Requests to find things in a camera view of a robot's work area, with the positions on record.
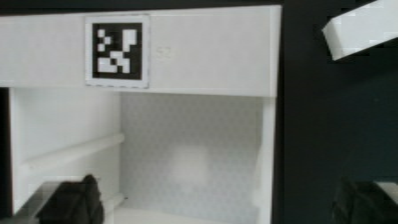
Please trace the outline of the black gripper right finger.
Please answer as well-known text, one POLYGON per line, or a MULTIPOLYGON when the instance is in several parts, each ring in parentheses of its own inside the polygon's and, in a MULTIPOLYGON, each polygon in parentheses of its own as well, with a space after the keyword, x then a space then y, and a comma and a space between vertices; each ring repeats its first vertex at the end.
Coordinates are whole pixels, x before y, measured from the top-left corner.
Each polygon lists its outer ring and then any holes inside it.
POLYGON ((333 224, 398 224, 398 183, 340 180, 333 224))

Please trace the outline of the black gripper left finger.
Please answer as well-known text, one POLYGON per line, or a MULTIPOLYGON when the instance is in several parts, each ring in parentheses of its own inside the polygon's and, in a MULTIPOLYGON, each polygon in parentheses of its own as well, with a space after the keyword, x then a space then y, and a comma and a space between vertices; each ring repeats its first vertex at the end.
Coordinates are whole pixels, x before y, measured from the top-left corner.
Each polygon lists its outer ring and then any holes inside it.
POLYGON ((95 176, 43 186, 17 218, 18 224, 104 224, 105 207, 95 176))

